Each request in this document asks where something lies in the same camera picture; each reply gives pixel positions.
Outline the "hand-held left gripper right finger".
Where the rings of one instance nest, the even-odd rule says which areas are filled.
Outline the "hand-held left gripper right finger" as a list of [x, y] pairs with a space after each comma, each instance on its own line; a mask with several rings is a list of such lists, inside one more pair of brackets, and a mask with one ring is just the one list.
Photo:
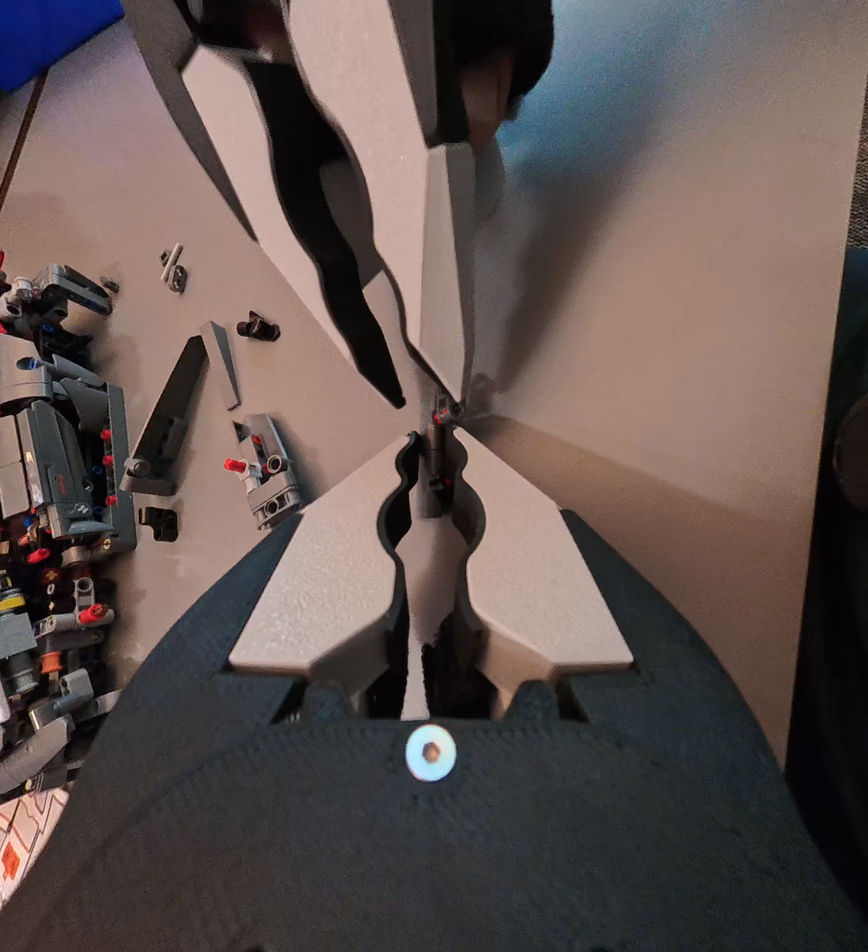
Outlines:
[[456, 427], [451, 518], [464, 539], [453, 619], [462, 669], [500, 716], [526, 683], [626, 671], [633, 654], [560, 507]]

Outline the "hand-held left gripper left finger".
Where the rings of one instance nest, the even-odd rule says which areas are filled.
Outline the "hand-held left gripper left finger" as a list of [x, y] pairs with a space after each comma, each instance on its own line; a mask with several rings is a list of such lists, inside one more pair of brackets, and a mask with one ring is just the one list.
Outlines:
[[421, 449], [409, 432], [303, 511], [229, 655], [234, 670], [337, 684], [369, 717], [402, 716], [409, 613], [397, 546]]

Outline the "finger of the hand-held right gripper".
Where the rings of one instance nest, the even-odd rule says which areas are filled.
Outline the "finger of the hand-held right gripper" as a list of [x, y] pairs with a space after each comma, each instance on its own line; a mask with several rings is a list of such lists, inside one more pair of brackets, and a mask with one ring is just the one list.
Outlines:
[[342, 144], [297, 68], [200, 46], [182, 78], [261, 249], [348, 363], [393, 408], [403, 408], [356, 253], [321, 184], [325, 158]]
[[475, 160], [451, 14], [450, 2], [294, 1], [288, 35], [364, 180], [405, 343], [461, 403], [474, 346]]

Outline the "grey beam sub-assembly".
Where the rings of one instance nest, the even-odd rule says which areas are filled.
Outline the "grey beam sub-assembly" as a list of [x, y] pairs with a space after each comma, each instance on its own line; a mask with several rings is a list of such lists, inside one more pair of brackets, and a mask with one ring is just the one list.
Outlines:
[[237, 452], [224, 459], [224, 469], [241, 481], [257, 529], [273, 530], [305, 505], [293, 462], [268, 414], [249, 414], [232, 427]]

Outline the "grey panel with black connector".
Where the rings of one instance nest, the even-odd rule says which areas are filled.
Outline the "grey panel with black connector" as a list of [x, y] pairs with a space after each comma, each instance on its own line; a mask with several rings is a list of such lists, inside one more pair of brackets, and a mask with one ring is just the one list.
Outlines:
[[428, 470], [428, 518], [437, 518], [450, 511], [456, 472], [454, 424], [458, 405], [446, 391], [435, 398], [426, 429], [426, 463]]

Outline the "toy car model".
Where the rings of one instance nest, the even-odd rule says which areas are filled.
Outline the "toy car model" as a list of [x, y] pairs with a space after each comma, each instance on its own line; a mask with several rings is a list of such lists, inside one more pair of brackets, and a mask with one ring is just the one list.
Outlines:
[[110, 560], [137, 541], [116, 467], [124, 394], [90, 364], [69, 305], [107, 317], [110, 287], [68, 266], [7, 278], [0, 251], [0, 804], [67, 786], [118, 700], [106, 646]]

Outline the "person's right hand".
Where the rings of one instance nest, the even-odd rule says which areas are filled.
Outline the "person's right hand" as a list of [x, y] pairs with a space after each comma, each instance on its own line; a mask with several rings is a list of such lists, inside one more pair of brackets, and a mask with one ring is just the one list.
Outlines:
[[502, 50], [460, 68], [459, 76], [474, 154], [494, 138], [508, 112], [515, 57]]

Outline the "plain blue bin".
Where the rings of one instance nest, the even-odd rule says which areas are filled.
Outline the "plain blue bin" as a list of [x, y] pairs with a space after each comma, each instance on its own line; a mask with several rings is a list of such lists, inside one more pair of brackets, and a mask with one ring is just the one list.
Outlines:
[[0, 1], [0, 90], [22, 87], [123, 16], [120, 1]]

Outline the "grey triangular panel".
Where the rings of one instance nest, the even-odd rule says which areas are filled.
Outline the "grey triangular panel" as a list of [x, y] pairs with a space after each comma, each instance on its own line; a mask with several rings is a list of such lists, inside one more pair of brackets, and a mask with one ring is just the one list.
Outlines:
[[124, 462], [120, 482], [122, 491], [164, 497], [176, 493], [177, 463], [205, 363], [206, 349], [202, 337], [190, 337], [136, 446]]

